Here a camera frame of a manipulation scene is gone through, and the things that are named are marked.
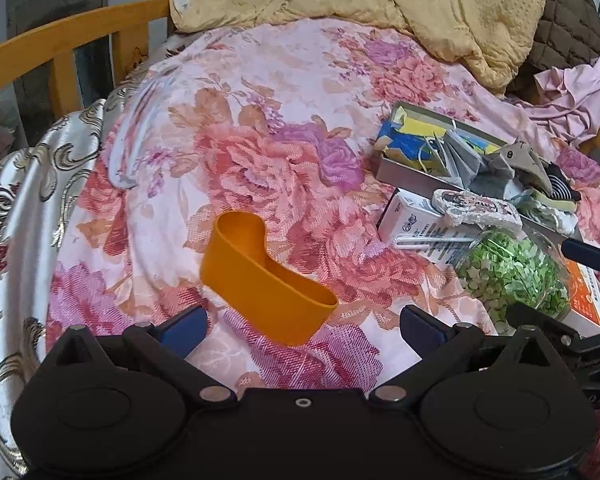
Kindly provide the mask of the striped pastel sock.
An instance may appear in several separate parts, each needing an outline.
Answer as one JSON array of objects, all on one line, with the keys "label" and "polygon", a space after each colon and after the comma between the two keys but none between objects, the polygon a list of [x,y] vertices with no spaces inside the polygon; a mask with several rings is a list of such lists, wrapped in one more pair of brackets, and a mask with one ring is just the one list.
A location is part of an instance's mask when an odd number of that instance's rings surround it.
[{"label": "striped pastel sock", "polygon": [[526,217],[559,234],[571,235],[578,225],[576,204],[569,200],[552,200],[533,190],[519,204],[518,210]]}]

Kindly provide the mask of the navy white striped sock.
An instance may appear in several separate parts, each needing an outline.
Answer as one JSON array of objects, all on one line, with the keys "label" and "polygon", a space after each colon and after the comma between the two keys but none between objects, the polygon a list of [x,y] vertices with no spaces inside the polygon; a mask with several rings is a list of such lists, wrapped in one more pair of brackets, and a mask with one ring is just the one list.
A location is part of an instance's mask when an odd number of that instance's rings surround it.
[{"label": "navy white striped sock", "polygon": [[550,193],[552,200],[573,203],[580,202],[581,194],[571,187],[567,177],[557,165],[550,162],[546,165],[545,172],[552,185],[552,192]]}]

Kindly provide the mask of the grey cat face cloth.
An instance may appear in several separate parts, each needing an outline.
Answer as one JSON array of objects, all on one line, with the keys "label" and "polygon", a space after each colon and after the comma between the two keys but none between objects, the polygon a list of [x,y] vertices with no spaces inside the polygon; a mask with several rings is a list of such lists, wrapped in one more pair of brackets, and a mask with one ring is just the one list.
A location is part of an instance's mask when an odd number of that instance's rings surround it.
[{"label": "grey cat face cloth", "polygon": [[482,196],[512,200],[528,188],[552,192],[545,165],[526,142],[481,154],[458,132],[448,130],[439,144],[439,157],[443,180]]}]

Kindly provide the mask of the bag of green paper stars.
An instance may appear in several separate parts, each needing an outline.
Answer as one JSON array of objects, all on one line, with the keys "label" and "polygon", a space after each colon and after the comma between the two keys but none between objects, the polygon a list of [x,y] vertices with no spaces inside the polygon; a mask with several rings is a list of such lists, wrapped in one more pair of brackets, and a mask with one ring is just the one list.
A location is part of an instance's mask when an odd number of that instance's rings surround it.
[{"label": "bag of green paper stars", "polygon": [[513,333],[506,313],[516,302],[551,318],[569,308],[568,271],[555,245],[537,232],[523,238],[504,230],[483,232],[457,261],[455,272],[501,335]]}]

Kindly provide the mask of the orange white box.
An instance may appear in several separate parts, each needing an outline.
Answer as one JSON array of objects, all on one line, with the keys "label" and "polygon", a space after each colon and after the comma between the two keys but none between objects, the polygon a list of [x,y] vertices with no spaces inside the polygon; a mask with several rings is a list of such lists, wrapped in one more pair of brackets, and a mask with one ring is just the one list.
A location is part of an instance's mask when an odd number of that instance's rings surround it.
[{"label": "orange white box", "polygon": [[569,309],[560,320],[582,337],[600,334],[600,286],[594,271],[580,263],[566,260],[569,273]]}]

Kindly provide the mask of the orange plastic cup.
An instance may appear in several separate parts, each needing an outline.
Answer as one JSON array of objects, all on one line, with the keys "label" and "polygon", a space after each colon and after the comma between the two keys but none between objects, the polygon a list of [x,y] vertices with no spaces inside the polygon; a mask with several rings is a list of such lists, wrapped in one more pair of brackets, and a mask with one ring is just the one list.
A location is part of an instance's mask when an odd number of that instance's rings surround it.
[{"label": "orange plastic cup", "polygon": [[306,344],[339,304],[329,288],[270,257],[265,223],[251,212],[214,220],[199,275],[253,328],[286,346]]}]

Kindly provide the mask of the white carton box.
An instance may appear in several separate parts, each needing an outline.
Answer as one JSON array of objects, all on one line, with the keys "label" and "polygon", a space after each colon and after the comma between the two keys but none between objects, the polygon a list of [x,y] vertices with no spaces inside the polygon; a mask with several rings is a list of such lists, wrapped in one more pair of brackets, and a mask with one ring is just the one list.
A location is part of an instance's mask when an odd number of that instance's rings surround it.
[{"label": "white carton box", "polygon": [[450,226],[428,198],[396,188],[378,220],[377,233],[392,248],[417,252],[437,266],[452,266],[481,230]]}]

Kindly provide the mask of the pink floral bedspread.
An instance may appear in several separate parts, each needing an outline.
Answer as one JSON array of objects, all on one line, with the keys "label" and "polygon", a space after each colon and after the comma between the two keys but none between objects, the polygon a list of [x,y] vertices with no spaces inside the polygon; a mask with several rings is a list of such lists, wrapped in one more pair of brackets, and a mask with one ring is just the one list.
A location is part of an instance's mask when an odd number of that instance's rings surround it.
[{"label": "pink floral bedspread", "polygon": [[[582,200],[582,235],[600,244],[600,167],[460,64],[412,38],[338,20],[209,32],[153,67],[106,137],[71,215],[50,286],[46,340],[71,325],[97,335],[161,323],[193,304],[209,331],[190,358],[230,388],[370,390],[416,361],[399,332],[404,304],[492,333],[451,270],[382,244],[391,195],[372,165],[396,102],[523,138],[554,159]],[[303,346],[274,344],[201,285],[214,218],[257,214],[268,251],[332,290],[340,305]]]}]

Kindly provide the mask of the grey metal tray box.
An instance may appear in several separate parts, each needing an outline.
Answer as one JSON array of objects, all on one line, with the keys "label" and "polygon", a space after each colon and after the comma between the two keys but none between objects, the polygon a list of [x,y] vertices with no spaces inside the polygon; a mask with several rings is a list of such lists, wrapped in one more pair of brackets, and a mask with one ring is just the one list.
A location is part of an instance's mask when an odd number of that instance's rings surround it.
[{"label": "grey metal tray box", "polygon": [[579,192],[524,141],[506,144],[464,122],[407,102],[378,132],[379,181],[430,198],[440,188],[508,200],[522,222],[559,244],[577,236]]}]

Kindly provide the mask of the frog cartoon cloth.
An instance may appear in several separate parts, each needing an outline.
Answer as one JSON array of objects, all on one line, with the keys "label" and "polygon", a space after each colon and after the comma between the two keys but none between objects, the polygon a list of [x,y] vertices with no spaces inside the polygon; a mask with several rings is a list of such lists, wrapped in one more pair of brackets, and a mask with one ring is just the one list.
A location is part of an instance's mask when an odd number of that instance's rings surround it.
[{"label": "frog cartoon cloth", "polygon": [[437,126],[426,120],[403,115],[399,119],[382,123],[374,150],[394,162],[442,177],[439,144],[448,130],[458,132],[481,154],[491,154],[498,148],[481,136],[460,128],[456,122],[451,122],[449,126]]}]

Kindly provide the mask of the silver gold satin sheet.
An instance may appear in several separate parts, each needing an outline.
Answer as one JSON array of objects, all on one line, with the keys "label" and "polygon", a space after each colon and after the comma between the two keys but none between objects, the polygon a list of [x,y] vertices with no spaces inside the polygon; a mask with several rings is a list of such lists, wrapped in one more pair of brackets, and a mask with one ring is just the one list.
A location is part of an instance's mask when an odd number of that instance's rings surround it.
[{"label": "silver gold satin sheet", "polygon": [[134,91],[120,84],[0,161],[0,479],[27,470],[10,432],[12,407],[44,353],[50,281],[70,214]]}]

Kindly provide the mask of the brown puffer jacket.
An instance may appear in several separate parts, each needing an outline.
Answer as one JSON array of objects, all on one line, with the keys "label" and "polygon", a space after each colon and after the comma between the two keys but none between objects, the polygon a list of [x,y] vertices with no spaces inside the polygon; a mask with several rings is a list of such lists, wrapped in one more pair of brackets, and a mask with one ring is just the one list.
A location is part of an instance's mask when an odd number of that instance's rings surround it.
[{"label": "brown puffer jacket", "polygon": [[546,0],[528,58],[506,92],[528,100],[536,74],[590,64],[599,57],[600,17],[594,0]]}]

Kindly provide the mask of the yellow quilted blanket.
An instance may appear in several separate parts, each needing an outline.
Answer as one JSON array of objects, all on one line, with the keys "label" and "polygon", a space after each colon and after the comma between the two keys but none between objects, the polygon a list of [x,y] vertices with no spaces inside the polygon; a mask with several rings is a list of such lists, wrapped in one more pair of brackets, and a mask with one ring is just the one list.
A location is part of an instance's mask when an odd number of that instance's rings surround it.
[{"label": "yellow quilted blanket", "polygon": [[283,24],[300,18],[344,20],[408,32],[433,56],[461,62],[501,93],[533,44],[546,0],[169,0],[180,32]]}]

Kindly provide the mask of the grey door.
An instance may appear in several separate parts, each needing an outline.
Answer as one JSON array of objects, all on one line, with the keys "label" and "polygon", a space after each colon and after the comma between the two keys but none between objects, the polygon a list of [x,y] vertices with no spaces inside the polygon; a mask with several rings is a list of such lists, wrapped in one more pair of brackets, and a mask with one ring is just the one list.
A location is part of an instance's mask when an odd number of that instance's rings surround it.
[{"label": "grey door", "polygon": [[7,37],[21,36],[38,64],[12,83],[27,144],[67,110],[82,110],[112,90],[109,38],[85,14],[108,0],[6,0]]}]

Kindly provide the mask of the wooden bed rail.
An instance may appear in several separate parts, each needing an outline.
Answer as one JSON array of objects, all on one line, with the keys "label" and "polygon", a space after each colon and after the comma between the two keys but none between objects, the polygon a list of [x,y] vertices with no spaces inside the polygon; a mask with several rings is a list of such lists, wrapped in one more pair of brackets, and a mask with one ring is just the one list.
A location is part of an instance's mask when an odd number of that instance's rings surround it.
[{"label": "wooden bed rail", "polygon": [[142,0],[53,21],[0,44],[0,90],[38,66],[50,64],[50,102],[57,118],[81,107],[73,51],[93,40],[111,39],[114,82],[148,58],[148,25],[170,18],[169,0]]}]

